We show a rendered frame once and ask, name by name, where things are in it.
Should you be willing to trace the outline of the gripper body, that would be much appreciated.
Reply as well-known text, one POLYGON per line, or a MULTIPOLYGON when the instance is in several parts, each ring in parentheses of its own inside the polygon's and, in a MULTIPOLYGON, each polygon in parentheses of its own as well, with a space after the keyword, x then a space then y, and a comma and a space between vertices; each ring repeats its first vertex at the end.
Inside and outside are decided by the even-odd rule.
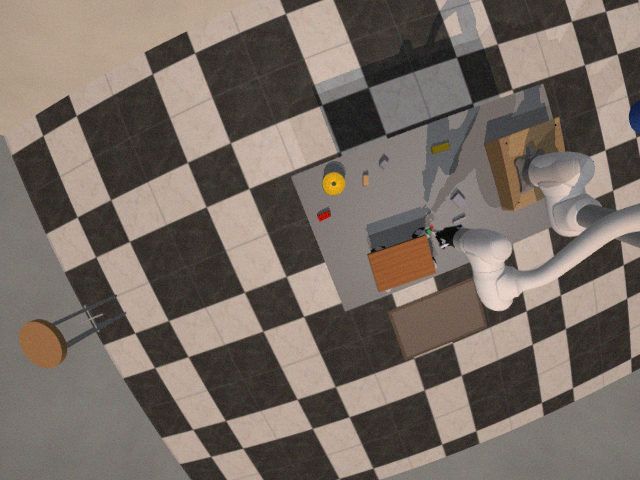
POLYGON ((449 238, 446 238, 446 239, 445 239, 445 243, 446 243, 446 244, 449 244, 449 245, 447 245, 447 246, 453 246, 453 247, 454 247, 454 245, 453 245, 453 236, 454 236, 454 234, 455 234, 458 230, 459 230, 459 229, 455 229, 455 230, 453 230, 453 231, 449 234, 449 238, 450 238, 450 239, 449 239, 449 238))

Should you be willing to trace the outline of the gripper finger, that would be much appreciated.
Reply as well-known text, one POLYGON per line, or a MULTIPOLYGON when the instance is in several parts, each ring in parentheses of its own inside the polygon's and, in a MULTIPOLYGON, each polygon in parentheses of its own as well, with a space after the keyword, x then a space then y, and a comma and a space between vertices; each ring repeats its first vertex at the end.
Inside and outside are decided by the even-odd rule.
POLYGON ((439 231, 440 233, 448 234, 448 235, 449 235, 449 234, 451 233, 451 231, 450 231, 450 230, 454 230, 454 229, 458 229, 458 228, 460 228, 460 229, 461 229, 461 228, 464 228, 464 227, 460 224, 460 225, 458 225, 458 226, 452 226, 452 227, 446 227, 446 228, 444 228, 444 230, 446 230, 446 231, 444 231, 444 230, 439 231, 439 230, 434 230, 434 229, 433 229, 433 231, 437 231, 437 232, 439 231))
POLYGON ((436 236, 435 238, 438 240, 438 242, 439 242, 439 246, 440 246, 442 249, 445 249, 445 246, 449 245, 449 244, 446 244, 445 242, 442 242, 442 240, 441 240, 441 238, 442 238, 442 239, 444 239, 444 240, 445 240, 446 238, 449 238, 449 235, 447 235, 447 234, 442 234, 442 233, 440 233, 439 231, 437 232, 437 231, 433 231, 433 230, 432 230, 431 232, 434 234, 434 236, 436 236), (437 236, 437 235, 438 235, 438 236, 437 236), (441 236, 440 236, 440 235, 441 235, 441 236), (439 237, 440 237, 440 238, 439 238, 439 237))

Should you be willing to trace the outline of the wooden dolly with black caster wheels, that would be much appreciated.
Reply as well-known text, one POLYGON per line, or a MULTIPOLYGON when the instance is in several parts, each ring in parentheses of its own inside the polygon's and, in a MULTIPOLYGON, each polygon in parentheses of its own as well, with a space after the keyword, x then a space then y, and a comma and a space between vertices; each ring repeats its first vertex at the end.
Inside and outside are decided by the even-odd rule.
POLYGON ((436 273, 436 260, 428 243, 434 227, 428 226, 428 230, 421 227, 415 231, 411 240, 387 248, 376 247, 367 254, 379 292, 389 293, 394 287, 436 273))

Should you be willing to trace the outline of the yellow rectangular bar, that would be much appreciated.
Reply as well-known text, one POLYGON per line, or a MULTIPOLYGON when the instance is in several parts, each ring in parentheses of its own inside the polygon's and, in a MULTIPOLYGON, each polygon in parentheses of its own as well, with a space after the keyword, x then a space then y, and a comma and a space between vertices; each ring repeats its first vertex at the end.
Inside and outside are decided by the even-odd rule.
POLYGON ((432 154, 450 149, 449 142, 438 146, 431 147, 432 154))

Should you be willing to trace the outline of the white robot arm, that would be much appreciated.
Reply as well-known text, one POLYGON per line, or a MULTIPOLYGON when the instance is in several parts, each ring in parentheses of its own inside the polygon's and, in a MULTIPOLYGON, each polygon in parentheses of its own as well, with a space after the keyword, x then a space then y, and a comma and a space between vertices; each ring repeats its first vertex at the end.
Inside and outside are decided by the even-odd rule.
POLYGON ((509 308, 523 291, 557 279, 613 239, 640 248, 640 203, 618 211, 601 207, 581 187, 594 176, 589 156, 535 152, 533 145, 527 146, 526 157, 514 160, 520 193, 540 185, 551 227, 560 235, 577 237, 539 268, 521 271, 505 265, 512 253, 506 236, 488 229, 458 230, 454 247, 468 257, 479 298, 494 311, 509 308))

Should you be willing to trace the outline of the yellow cylinder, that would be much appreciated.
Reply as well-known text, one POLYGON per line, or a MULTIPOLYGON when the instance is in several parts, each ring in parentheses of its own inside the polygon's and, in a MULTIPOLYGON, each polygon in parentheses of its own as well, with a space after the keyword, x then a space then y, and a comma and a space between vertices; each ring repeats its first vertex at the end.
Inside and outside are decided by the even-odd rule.
POLYGON ((345 180, 339 173, 329 173, 325 176, 322 183, 324 191, 328 195, 337 195, 341 193, 345 187, 345 180), (332 186, 331 183, 334 182, 336 186, 332 186), (323 185, 324 184, 324 185, 323 185))

